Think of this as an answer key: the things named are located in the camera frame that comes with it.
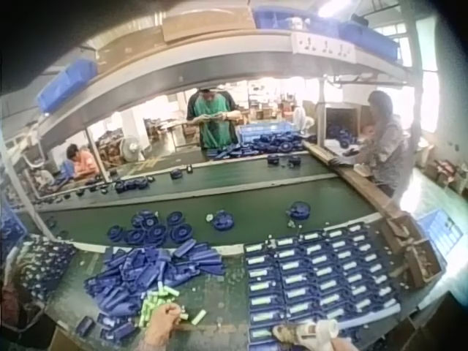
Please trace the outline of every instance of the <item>hand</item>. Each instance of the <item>hand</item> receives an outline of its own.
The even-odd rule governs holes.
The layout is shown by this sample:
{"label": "hand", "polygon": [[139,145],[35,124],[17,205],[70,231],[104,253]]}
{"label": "hand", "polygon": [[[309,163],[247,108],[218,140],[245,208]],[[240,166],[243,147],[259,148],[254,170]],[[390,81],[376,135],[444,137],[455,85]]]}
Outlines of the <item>hand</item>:
{"label": "hand", "polygon": [[175,303],[166,303],[153,311],[146,330],[145,343],[155,347],[165,346],[170,332],[181,321],[181,307]]}

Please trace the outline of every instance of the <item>cardboard box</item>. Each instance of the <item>cardboard box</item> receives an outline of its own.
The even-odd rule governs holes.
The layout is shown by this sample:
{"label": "cardboard box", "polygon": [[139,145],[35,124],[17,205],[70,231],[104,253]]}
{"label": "cardboard box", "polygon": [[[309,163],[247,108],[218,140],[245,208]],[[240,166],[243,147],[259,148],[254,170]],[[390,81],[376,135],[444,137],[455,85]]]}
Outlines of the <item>cardboard box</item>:
{"label": "cardboard box", "polygon": [[190,11],[162,21],[162,33],[166,42],[217,31],[241,29],[256,29],[252,12],[248,7]]}

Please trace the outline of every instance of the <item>white pillar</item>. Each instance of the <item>white pillar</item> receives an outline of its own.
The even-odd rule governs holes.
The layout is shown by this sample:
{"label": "white pillar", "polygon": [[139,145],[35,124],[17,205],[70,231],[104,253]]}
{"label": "white pillar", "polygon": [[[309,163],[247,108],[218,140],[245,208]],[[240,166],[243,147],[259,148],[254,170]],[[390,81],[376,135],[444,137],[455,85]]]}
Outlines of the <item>white pillar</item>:
{"label": "white pillar", "polygon": [[124,131],[125,137],[136,137],[141,145],[141,148],[150,146],[148,133],[146,132],[145,122],[141,113],[133,113],[133,109],[129,108],[128,110],[121,111],[120,115],[122,117],[122,129]]}

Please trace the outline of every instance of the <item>green conveyor belt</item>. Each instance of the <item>green conveyor belt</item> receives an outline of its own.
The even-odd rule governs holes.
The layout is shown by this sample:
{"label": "green conveyor belt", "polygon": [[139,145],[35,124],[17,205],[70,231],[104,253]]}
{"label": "green conveyor belt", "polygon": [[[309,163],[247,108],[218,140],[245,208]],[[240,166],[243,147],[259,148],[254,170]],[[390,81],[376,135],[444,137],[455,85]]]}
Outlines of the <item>green conveyor belt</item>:
{"label": "green conveyor belt", "polygon": [[[60,209],[63,205],[76,205],[86,207],[89,204],[129,200],[136,197],[150,197],[156,195],[193,192],[197,190],[213,189],[223,186],[240,184],[253,184],[262,181],[279,181],[288,178],[300,178],[330,173],[331,171],[319,161],[309,155],[302,155],[302,164],[297,168],[282,166],[268,166],[266,159],[245,160],[242,162],[216,164],[195,168],[192,174],[184,171],[184,177],[172,180],[169,173],[155,175],[155,182],[149,189],[134,190],[117,194],[113,189],[107,195],[98,192],[86,191],[84,196],[77,197],[72,194],[68,200],[54,205]],[[287,157],[282,157],[281,163],[287,163]]]}
{"label": "green conveyor belt", "polygon": [[[285,211],[294,201],[306,201],[312,213],[303,230],[312,230],[356,219],[375,210],[340,178],[275,188],[170,200],[141,205],[123,205],[70,211],[45,212],[43,219],[54,216],[60,230],[69,232],[68,239],[89,244],[107,245],[106,232],[112,225],[130,227],[130,219],[140,210],[158,211],[165,218],[172,211],[182,211],[195,230],[195,238],[211,245],[244,244],[295,233],[287,227]],[[205,221],[207,214],[226,210],[233,214],[235,227],[217,232]]]}

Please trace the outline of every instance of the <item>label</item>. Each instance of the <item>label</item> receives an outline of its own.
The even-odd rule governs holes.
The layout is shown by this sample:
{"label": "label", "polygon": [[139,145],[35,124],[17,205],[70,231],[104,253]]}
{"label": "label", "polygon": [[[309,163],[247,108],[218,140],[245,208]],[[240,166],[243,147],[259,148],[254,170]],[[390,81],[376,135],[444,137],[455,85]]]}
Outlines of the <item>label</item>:
{"label": "label", "polygon": [[366,237],[364,235],[358,235],[358,236],[355,236],[352,240],[357,243],[359,241],[362,241],[362,240],[365,240]]}
{"label": "label", "polygon": [[361,229],[361,225],[357,224],[357,225],[353,225],[352,227],[350,227],[349,231],[350,232],[355,232],[356,230],[360,230],[360,229]]}
{"label": "label", "polygon": [[350,263],[347,263],[346,265],[343,266],[343,269],[345,271],[347,271],[348,269],[352,269],[352,268],[355,268],[355,267],[358,267],[358,264],[354,261],[350,262]]}
{"label": "label", "polygon": [[256,265],[257,263],[263,263],[263,262],[265,262],[265,256],[249,258],[247,260],[248,265]]}
{"label": "label", "polygon": [[367,298],[366,300],[362,300],[360,303],[356,305],[358,309],[363,309],[364,307],[371,304],[371,301]]}
{"label": "label", "polygon": [[320,237],[319,233],[312,233],[312,234],[305,234],[304,239],[305,240],[313,240],[313,239],[317,239],[319,237]]}
{"label": "label", "polygon": [[299,261],[285,263],[284,265],[282,265],[283,271],[288,271],[290,269],[294,269],[298,267],[299,267]]}
{"label": "label", "polygon": [[270,286],[269,282],[259,283],[259,284],[251,285],[250,290],[258,291],[258,290],[268,289],[269,286]]}
{"label": "label", "polygon": [[323,283],[320,285],[321,290],[330,289],[331,287],[336,286],[336,280],[330,280],[329,282]]}
{"label": "label", "polygon": [[370,262],[370,261],[373,261],[373,260],[375,260],[375,259],[377,259],[377,255],[376,255],[376,254],[370,254],[369,256],[366,256],[366,258],[364,258],[364,260],[365,260],[366,262]]}
{"label": "label", "polygon": [[296,290],[291,290],[289,292],[286,292],[286,296],[288,298],[297,298],[298,296],[305,295],[307,292],[307,289],[303,287],[302,289],[296,289]]}
{"label": "label", "polygon": [[307,254],[310,254],[311,252],[318,251],[322,248],[322,245],[313,245],[307,248]]}
{"label": "label", "polygon": [[268,329],[262,329],[261,331],[252,331],[252,338],[264,338],[271,336],[271,331]]}
{"label": "label", "polygon": [[343,314],[344,314],[343,309],[337,309],[336,311],[333,311],[333,312],[330,312],[329,314],[327,314],[327,318],[329,320],[334,320],[335,318],[340,317]]}
{"label": "label", "polygon": [[371,269],[369,269],[371,271],[371,273],[375,273],[377,271],[380,271],[382,269],[382,265],[379,263],[378,265],[374,265],[371,267]]}
{"label": "label", "polygon": [[305,280],[303,275],[297,275],[297,276],[290,276],[289,278],[286,278],[284,282],[286,284],[292,284],[292,283],[302,282],[303,280]]}
{"label": "label", "polygon": [[246,252],[259,251],[263,248],[263,244],[257,244],[246,247]]}
{"label": "label", "polygon": [[289,257],[289,256],[294,256],[294,254],[295,254],[294,250],[287,250],[287,251],[283,251],[283,252],[278,253],[278,257],[279,258],[285,258],[285,257]]}
{"label": "label", "polygon": [[394,298],[392,298],[391,300],[385,302],[385,303],[383,304],[383,306],[384,306],[384,308],[387,309],[388,307],[394,305],[395,303],[396,303],[396,300],[395,300]]}
{"label": "label", "polygon": [[344,245],[346,245],[346,241],[342,240],[342,241],[338,241],[337,243],[332,244],[331,246],[334,249],[338,249],[339,247],[342,247]]}
{"label": "label", "polygon": [[271,303],[271,298],[265,297],[265,298],[254,298],[253,300],[250,301],[253,306],[257,305],[266,305]]}
{"label": "label", "polygon": [[328,236],[330,236],[330,238],[335,238],[337,236],[340,236],[341,234],[343,234],[341,230],[335,230],[334,232],[329,233]]}
{"label": "label", "polygon": [[364,293],[364,292],[366,292],[366,291],[367,291],[367,288],[366,288],[364,285],[362,285],[362,286],[360,286],[360,287],[354,289],[354,290],[352,291],[352,294],[353,294],[354,296],[356,296],[356,295],[362,294],[362,293]]}
{"label": "label", "polygon": [[275,317],[275,312],[267,312],[267,313],[256,314],[255,316],[252,317],[252,320],[254,322],[261,322],[263,320],[272,320],[274,317]]}
{"label": "label", "polygon": [[340,260],[349,256],[351,256],[351,251],[345,251],[345,252],[342,252],[341,254],[338,254],[338,258]]}
{"label": "label", "polygon": [[366,244],[366,245],[362,245],[360,248],[359,248],[359,251],[367,251],[371,248],[371,244]]}
{"label": "label", "polygon": [[295,314],[295,313],[298,313],[298,312],[306,311],[308,308],[309,308],[308,303],[302,303],[301,305],[296,305],[296,306],[290,307],[290,313]]}
{"label": "label", "polygon": [[348,278],[348,283],[354,283],[354,282],[357,282],[358,280],[361,280],[363,278],[362,275],[360,274],[355,274],[354,276],[351,276],[350,278]]}
{"label": "label", "polygon": [[385,295],[387,295],[387,294],[389,294],[389,293],[391,293],[391,292],[392,292],[392,288],[391,288],[391,287],[385,287],[385,288],[383,288],[383,289],[380,289],[379,295],[380,295],[380,296],[385,296]]}
{"label": "label", "polygon": [[333,294],[332,296],[328,296],[327,298],[324,298],[320,300],[320,305],[328,305],[329,303],[335,302],[339,300],[339,294]]}
{"label": "label", "polygon": [[387,276],[380,276],[380,277],[378,277],[378,278],[375,279],[375,282],[376,282],[377,284],[380,284],[380,283],[385,282],[386,280],[387,280]]}
{"label": "label", "polygon": [[249,272],[250,278],[257,278],[258,276],[266,276],[268,271],[266,269],[258,270],[258,271],[251,271]]}
{"label": "label", "polygon": [[319,256],[319,257],[317,257],[317,258],[314,258],[314,259],[312,260],[312,263],[314,263],[314,264],[316,265],[316,264],[318,264],[318,263],[325,262],[326,260],[327,260],[327,255],[324,254],[324,255],[322,255],[322,256]]}
{"label": "label", "polygon": [[278,246],[284,246],[284,245],[291,245],[292,243],[294,243],[293,238],[289,238],[289,239],[281,239],[281,240],[278,240],[278,241],[276,242],[276,245],[278,245]]}
{"label": "label", "polygon": [[317,271],[317,276],[324,276],[326,274],[329,274],[333,272],[333,269],[331,269],[331,267],[327,267],[327,268],[324,268],[324,269],[321,269],[319,271]]}

